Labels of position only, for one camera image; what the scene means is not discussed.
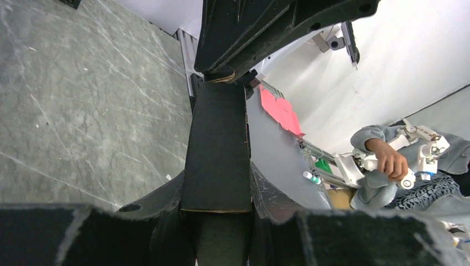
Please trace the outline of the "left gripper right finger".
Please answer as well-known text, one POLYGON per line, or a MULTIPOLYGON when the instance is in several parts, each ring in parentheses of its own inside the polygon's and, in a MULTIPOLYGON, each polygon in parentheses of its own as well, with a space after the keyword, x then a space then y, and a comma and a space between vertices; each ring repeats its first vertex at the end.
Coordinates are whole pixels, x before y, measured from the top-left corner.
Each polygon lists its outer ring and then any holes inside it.
POLYGON ((252 167, 250 265, 455 265, 435 219, 410 212, 307 209, 252 167))

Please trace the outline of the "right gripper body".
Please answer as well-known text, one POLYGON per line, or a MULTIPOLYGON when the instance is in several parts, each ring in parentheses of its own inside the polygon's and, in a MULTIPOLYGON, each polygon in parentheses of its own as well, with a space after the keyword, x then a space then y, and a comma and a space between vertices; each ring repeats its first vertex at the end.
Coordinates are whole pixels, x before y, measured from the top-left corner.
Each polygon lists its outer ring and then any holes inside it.
POLYGON ((341 37, 332 35, 326 39, 318 33, 312 37, 312 41, 322 53, 326 53, 328 50, 337 51, 345 48, 352 67, 357 69, 357 65, 360 61, 360 52, 356 45, 352 22, 342 22, 341 32, 341 37))

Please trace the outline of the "operator grey sleeve forearm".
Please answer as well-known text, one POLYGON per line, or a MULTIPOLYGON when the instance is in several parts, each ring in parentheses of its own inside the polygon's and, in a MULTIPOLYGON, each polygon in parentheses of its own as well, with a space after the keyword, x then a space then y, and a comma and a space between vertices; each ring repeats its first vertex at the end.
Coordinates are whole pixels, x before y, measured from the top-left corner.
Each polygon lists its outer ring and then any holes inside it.
POLYGON ((369 149, 366 147, 367 141, 379 139, 383 142, 389 142, 396 137, 400 128, 401 126, 365 126, 352 135, 350 143, 354 148, 369 152, 369 149))

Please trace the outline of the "operator hand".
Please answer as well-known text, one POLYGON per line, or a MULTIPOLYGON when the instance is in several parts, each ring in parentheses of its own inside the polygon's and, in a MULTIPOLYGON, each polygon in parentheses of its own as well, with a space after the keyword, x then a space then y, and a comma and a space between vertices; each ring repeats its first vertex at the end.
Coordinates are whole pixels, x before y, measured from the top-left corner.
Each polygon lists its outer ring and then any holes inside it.
POLYGON ((406 158, 394 150, 387 142, 371 139, 366 142, 366 147, 375 154, 378 160, 378 170, 387 175, 390 181, 401 181, 408 174, 406 158))

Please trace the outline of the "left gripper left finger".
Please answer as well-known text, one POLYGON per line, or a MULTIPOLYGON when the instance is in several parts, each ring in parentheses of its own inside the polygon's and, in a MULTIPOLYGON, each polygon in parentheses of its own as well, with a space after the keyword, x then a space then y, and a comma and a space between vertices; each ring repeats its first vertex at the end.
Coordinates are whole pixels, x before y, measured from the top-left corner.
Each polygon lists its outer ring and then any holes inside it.
POLYGON ((92 204, 1 205, 2 265, 194 265, 178 212, 183 174, 116 212, 92 204))

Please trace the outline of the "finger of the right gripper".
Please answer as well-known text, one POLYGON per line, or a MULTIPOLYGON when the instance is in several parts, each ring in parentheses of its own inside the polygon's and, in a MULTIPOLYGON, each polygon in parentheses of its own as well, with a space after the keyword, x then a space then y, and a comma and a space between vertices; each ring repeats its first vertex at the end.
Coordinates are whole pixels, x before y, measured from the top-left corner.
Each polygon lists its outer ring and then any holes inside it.
POLYGON ((232 83, 267 56, 316 30, 376 13, 378 1, 203 1, 195 71, 232 83))

